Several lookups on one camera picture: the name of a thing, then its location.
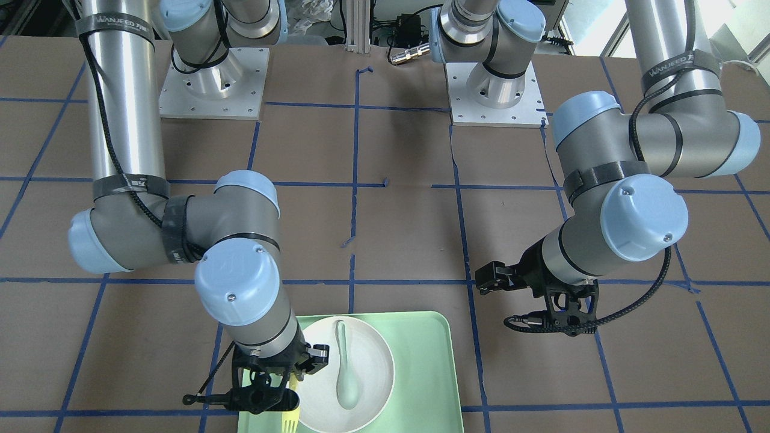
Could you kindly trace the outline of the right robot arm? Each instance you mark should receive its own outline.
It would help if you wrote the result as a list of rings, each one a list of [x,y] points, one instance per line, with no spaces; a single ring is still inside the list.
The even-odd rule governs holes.
[[[306,342],[280,273],[280,206],[266,176],[237,170],[212,194],[171,195],[166,180],[154,1],[67,1],[91,77],[93,206],[68,232],[89,273],[196,263],[207,312],[237,345],[241,368],[311,375],[327,345]]]

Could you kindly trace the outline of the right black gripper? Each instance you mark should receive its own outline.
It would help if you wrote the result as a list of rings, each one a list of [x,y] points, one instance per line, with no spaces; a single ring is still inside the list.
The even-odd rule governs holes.
[[[291,338],[284,333],[264,345],[247,345],[237,340],[234,343],[231,373],[235,380],[252,372],[257,375],[287,372],[302,380],[305,375],[314,375],[329,364],[330,346],[317,343],[311,347],[302,332],[296,332]]]

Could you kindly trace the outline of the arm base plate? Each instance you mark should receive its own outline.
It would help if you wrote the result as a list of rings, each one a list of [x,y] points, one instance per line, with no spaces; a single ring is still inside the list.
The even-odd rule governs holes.
[[[163,118],[258,120],[270,50],[234,48],[219,65],[193,74],[168,69],[159,94]]]
[[[493,76],[481,63],[446,63],[445,70],[454,126],[547,126],[532,63],[515,79]]]

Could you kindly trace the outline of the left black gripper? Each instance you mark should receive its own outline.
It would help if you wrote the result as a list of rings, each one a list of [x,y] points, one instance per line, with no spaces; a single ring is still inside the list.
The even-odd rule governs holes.
[[[474,271],[474,282],[479,295],[504,290],[512,291],[530,287],[534,298],[549,294],[547,283],[552,274],[544,264],[542,243],[536,243],[523,252],[519,263],[506,266],[492,261]]]

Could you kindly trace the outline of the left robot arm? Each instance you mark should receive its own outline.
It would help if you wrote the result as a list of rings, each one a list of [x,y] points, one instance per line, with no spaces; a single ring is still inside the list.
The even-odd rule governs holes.
[[[613,95],[587,91],[551,118],[564,192],[574,215],[518,264],[475,273],[481,294],[530,287],[536,298],[582,296],[597,280],[669,250],[685,234],[686,203],[671,177],[738,173],[761,146],[756,122],[727,110],[721,62],[695,1],[627,1],[643,98],[629,114]]]

